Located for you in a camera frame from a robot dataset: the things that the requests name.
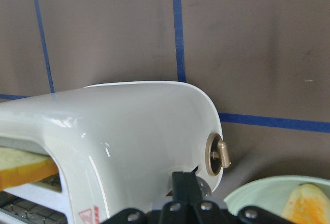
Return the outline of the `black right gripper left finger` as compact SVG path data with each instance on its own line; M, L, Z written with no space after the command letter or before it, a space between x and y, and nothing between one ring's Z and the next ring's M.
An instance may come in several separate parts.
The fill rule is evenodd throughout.
M198 223L194 205L201 190L194 172L172 174L172 199L160 210L144 213L136 208L123 209L103 223Z

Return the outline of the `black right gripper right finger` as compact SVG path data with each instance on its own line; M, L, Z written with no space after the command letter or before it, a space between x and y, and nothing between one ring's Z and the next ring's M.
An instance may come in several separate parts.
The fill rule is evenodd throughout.
M236 215L233 215L227 209L221 209L215 202L205 200L195 173L191 172L189 176L192 177L194 186L197 188L197 193L191 196L191 202L194 203L198 223L291 223L253 205L243 207Z

